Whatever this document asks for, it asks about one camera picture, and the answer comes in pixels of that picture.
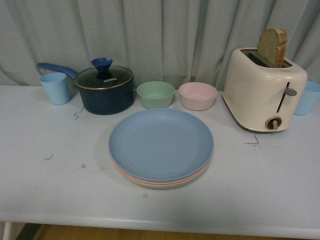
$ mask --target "gray curtain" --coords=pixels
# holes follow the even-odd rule
[[[230,56],[267,28],[320,83],[319,0],[2,0],[0,84],[40,85],[36,64],[81,71],[94,58],[130,68],[135,86],[203,82],[223,90]]]

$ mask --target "glass lid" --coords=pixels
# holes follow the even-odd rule
[[[89,68],[78,73],[75,83],[83,89],[107,90],[120,87],[134,77],[130,69],[123,66],[111,66],[107,72]]]

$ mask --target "navy blue saucepan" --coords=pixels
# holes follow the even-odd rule
[[[112,59],[96,58],[94,67],[77,72],[69,67],[41,62],[37,66],[67,74],[79,87],[86,110],[110,115],[128,109],[134,103],[134,75],[126,67],[111,66]]]

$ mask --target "plate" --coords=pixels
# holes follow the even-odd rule
[[[114,161],[112,161],[115,168],[123,175],[125,176],[127,179],[133,181],[134,183],[136,184],[147,184],[148,186],[153,186],[154,188],[157,188],[157,187],[170,187],[170,186],[175,186],[177,184],[184,184],[184,183],[187,183],[189,182],[189,180],[193,180],[195,179],[197,176],[199,176],[206,168],[207,166],[209,165],[209,162],[204,165],[203,168],[201,168],[199,171],[197,171],[196,173],[186,177],[186,178],[183,178],[183,179],[180,179],[180,180],[177,180],[177,181],[167,181],[167,182],[154,182],[154,181],[145,181],[145,180],[141,180],[139,178],[136,178],[136,177],[133,177],[127,173],[125,173],[124,171],[122,171],[116,164]]]
[[[207,163],[203,168],[201,168],[198,172],[196,172],[195,174],[186,177],[184,179],[178,180],[178,181],[170,181],[170,182],[151,182],[151,181],[144,181],[144,180],[140,180],[138,178],[135,178],[131,175],[126,174],[125,172],[123,172],[120,168],[118,168],[118,166],[115,166],[115,168],[128,180],[130,180],[131,182],[140,185],[142,187],[146,187],[146,188],[152,188],[152,189],[171,189],[171,188],[176,188],[176,187],[181,187],[185,184],[190,183],[191,181],[193,181],[194,179],[196,179],[200,174],[202,174],[205,169],[207,168],[207,166],[209,165],[209,163]]]
[[[214,138],[208,126],[187,112],[153,108],[130,115],[112,131],[109,151],[128,175],[148,182],[179,181],[211,159]]]

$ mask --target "toast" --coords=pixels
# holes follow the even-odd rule
[[[260,37],[257,53],[271,66],[282,68],[287,39],[286,32],[281,28],[267,29]]]

